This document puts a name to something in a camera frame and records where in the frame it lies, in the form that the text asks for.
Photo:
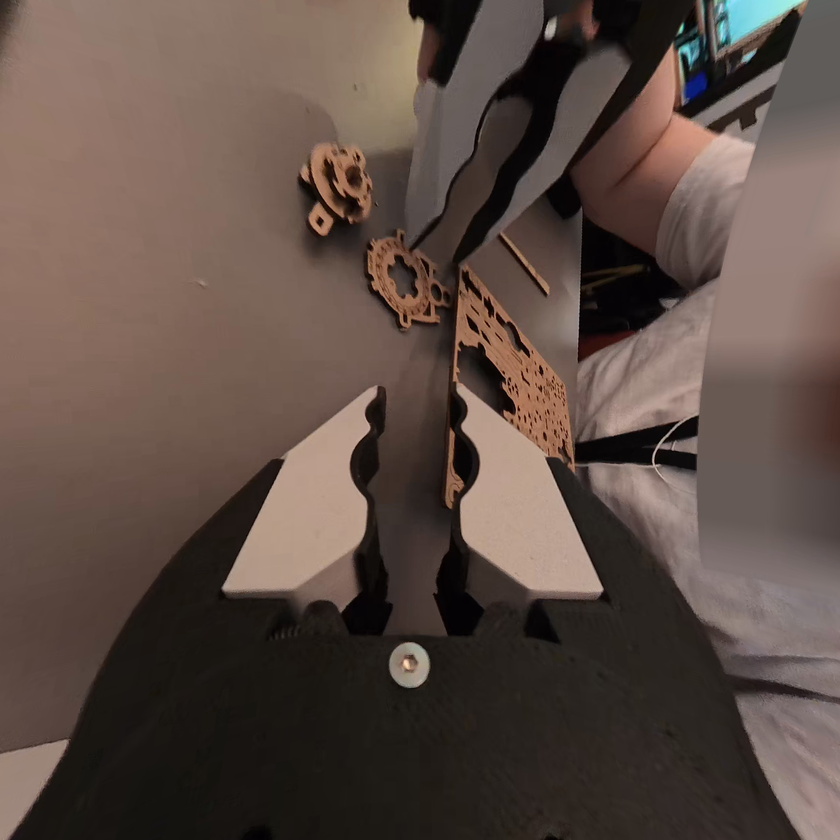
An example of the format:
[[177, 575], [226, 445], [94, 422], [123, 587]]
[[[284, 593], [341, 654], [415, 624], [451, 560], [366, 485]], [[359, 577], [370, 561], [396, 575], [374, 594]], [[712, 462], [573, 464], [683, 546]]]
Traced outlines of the round wooden model assembly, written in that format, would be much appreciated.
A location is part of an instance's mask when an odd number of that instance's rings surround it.
[[360, 224], [371, 214], [373, 183], [357, 145], [317, 143], [298, 179], [312, 195], [307, 225], [317, 236], [327, 237], [336, 223]]

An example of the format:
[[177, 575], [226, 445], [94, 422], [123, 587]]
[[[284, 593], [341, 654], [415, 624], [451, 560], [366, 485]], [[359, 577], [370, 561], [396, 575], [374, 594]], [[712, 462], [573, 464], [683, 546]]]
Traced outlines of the thin wooden stick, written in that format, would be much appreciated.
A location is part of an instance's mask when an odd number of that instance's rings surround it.
[[526, 274], [532, 279], [532, 281], [537, 285], [540, 289], [541, 293], [548, 297], [550, 295], [550, 285], [549, 283], [542, 277], [539, 271], [534, 267], [534, 265], [529, 261], [529, 259], [522, 253], [519, 247], [515, 245], [515, 243], [511, 240], [511, 238], [505, 234], [504, 232], [499, 233], [498, 235], [499, 241], [508, 251], [512, 258], [516, 260], [518, 265], [526, 272]]

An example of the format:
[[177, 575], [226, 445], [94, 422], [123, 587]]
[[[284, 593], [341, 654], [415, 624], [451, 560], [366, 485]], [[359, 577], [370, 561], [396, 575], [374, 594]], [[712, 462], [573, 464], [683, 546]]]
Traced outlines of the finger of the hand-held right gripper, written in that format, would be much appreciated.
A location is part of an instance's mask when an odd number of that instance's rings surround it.
[[543, 31], [542, 1], [410, 2], [414, 19], [445, 34], [438, 58], [445, 84], [421, 84], [406, 192], [410, 246], [420, 246], [445, 215], [457, 176], [475, 154], [498, 88], [519, 71]]
[[561, 178], [631, 65], [622, 46], [536, 46], [498, 88], [476, 147], [491, 153], [490, 191], [458, 242], [457, 265]]

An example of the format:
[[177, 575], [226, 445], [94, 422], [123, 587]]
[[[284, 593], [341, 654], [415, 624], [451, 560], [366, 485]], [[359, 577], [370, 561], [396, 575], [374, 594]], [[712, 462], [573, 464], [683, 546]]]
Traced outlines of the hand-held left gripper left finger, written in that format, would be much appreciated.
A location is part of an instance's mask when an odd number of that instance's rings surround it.
[[281, 457], [226, 597], [280, 599], [297, 620], [329, 602], [352, 634], [383, 634], [392, 604], [369, 485], [385, 414], [385, 388], [372, 386]]

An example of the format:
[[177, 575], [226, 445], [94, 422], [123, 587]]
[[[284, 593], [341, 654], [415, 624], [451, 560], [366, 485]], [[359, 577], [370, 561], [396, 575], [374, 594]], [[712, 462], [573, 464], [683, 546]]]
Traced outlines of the person's right forearm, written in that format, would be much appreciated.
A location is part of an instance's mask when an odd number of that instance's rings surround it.
[[675, 111], [670, 47], [644, 89], [571, 170], [584, 215], [648, 255], [669, 199], [716, 134]]

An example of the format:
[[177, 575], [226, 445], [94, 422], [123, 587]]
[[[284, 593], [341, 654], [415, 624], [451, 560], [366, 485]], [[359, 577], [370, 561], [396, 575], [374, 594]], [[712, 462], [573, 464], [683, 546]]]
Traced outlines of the round wooden gear part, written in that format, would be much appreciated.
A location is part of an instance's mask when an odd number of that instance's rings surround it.
[[[391, 269], [397, 262], [413, 275], [412, 291], [401, 294]], [[366, 248], [365, 276], [369, 291], [395, 315], [397, 326], [407, 331], [415, 322], [439, 323], [438, 309], [451, 309], [455, 293], [436, 276], [437, 266], [418, 249], [408, 248], [405, 233], [372, 238]]]

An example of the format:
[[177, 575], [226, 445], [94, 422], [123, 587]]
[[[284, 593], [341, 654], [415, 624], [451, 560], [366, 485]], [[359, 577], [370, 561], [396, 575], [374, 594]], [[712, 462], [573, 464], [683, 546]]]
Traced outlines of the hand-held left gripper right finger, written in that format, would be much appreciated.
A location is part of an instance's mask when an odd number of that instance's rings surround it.
[[462, 384], [450, 394], [448, 551], [434, 598], [449, 636], [468, 636], [495, 604], [528, 615], [539, 602], [604, 593], [551, 470], [552, 459]]

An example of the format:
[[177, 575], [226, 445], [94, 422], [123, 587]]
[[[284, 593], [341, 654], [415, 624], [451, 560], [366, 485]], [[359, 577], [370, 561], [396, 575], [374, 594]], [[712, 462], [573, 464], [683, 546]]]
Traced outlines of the person's right hand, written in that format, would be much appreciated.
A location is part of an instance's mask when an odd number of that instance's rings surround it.
[[419, 84], [429, 81], [445, 84], [443, 64], [438, 55], [446, 46], [446, 36], [435, 25], [423, 21], [423, 30], [416, 58], [416, 80]]

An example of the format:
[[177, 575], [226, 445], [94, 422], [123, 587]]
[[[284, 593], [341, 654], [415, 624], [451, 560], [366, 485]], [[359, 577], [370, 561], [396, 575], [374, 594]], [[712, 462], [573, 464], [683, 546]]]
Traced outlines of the laser-cut plywood sheet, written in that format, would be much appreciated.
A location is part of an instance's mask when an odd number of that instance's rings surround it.
[[461, 383], [460, 358], [478, 354], [501, 401], [500, 415], [551, 458], [575, 472], [574, 442], [564, 383], [519, 331], [504, 307], [469, 267], [458, 272], [450, 391]]

